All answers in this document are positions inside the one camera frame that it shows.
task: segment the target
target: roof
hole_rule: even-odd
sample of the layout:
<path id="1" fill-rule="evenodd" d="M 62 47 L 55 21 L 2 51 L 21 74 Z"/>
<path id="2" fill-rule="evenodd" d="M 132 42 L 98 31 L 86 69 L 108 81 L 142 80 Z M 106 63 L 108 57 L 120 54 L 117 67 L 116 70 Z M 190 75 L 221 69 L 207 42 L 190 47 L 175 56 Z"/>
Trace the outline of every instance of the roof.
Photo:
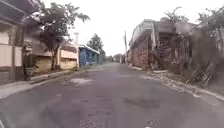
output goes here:
<path id="1" fill-rule="evenodd" d="M 86 46 L 86 45 L 79 45 L 79 48 L 86 48 L 86 49 L 88 49 L 88 50 L 90 50 L 92 52 L 100 54 L 98 51 L 96 51 L 96 50 L 94 50 L 94 49 L 92 49 L 92 48 L 90 48 L 89 46 Z"/>

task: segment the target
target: asphalt road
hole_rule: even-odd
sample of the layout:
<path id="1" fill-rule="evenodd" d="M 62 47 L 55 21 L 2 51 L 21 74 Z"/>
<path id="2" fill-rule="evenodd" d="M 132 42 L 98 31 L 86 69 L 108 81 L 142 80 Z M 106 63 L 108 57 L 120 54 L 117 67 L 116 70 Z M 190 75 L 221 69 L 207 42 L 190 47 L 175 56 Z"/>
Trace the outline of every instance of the asphalt road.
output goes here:
<path id="1" fill-rule="evenodd" d="M 224 107 L 107 64 L 0 100 L 4 128 L 223 128 Z"/>

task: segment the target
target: roadside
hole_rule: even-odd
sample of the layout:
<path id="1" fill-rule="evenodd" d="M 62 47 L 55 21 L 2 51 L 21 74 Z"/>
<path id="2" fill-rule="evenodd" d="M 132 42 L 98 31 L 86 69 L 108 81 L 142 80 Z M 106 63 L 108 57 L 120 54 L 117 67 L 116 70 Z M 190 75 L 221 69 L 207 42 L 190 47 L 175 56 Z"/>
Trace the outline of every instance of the roadside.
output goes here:
<path id="1" fill-rule="evenodd" d="M 141 71 L 141 68 L 128 66 L 134 70 Z M 190 84 L 185 84 L 183 82 L 178 81 L 173 77 L 172 79 L 168 76 L 168 73 L 164 73 L 164 71 L 161 72 L 153 72 L 153 71 L 147 71 L 145 72 L 145 76 L 142 76 L 144 79 L 153 79 L 159 82 L 162 82 L 164 85 L 170 87 L 171 89 L 181 91 L 181 92 L 187 92 L 192 94 L 194 97 L 200 97 L 200 96 L 211 96 L 211 98 L 215 98 L 217 100 L 221 100 L 224 102 L 224 95 L 222 93 L 218 93 L 216 91 L 212 91 L 210 88 L 199 88 L 197 86 L 193 86 Z"/>
<path id="2" fill-rule="evenodd" d="M 15 94 L 21 91 L 32 89 L 34 87 L 40 86 L 47 82 L 62 79 L 69 75 L 84 73 L 88 70 L 92 70 L 99 66 L 103 66 L 103 65 L 101 64 L 101 65 L 86 66 L 86 67 L 80 68 L 78 71 L 65 70 L 65 71 L 56 72 L 56 73 L 49 73 L 49 74 L 32 77 L 29 81 L 19 81 L 14 83 L 3 84 L 3 85 L 0 85 L 0 99 L 6 98 L 12 94 Z"/>

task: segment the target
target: white sky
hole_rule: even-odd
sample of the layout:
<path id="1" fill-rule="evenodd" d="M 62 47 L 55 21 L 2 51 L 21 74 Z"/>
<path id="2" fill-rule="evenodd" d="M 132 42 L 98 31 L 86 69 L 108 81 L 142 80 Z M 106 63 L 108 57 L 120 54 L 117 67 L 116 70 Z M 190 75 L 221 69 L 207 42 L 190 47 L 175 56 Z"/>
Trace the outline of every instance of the white sky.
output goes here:
<path id="1" fill-rule="evenodd" d="M 144 19 L 159 20 L 164 12 L 181 6 L 180 14 L 184 14 L 195 22 L 198 13 L 205 8 L 216 9 L 223 6 L 222 0 L 44 0 L 60 4 L 72 3 L 80 7 L 91 18 L 90 21 L 76 24 L 79 32 L 79 44 L 86 44 L 94 33 L 97 33 L 103 43 L 106 55 L 124 53 L 124 31 L 127 41 L 131 39 L 133 29 Z"/>

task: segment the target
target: tree trunk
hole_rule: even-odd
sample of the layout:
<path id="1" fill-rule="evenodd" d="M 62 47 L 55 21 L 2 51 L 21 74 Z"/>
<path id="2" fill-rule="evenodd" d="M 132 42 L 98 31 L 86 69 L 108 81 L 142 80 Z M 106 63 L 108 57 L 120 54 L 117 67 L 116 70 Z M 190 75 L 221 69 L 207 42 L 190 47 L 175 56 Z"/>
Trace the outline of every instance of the tree trunk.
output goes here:
<path id="1" fill-rule="evenodd" d="M 52 51 L 52 56 L 51 56 L 51 70 L 55 70 L 55 67 L 56 67 L 56 57 L 57 57 L 57 53 L 58 53 L 58 48 L 59 48 L 59 45 L 57 46 L 57 48 Z"/>

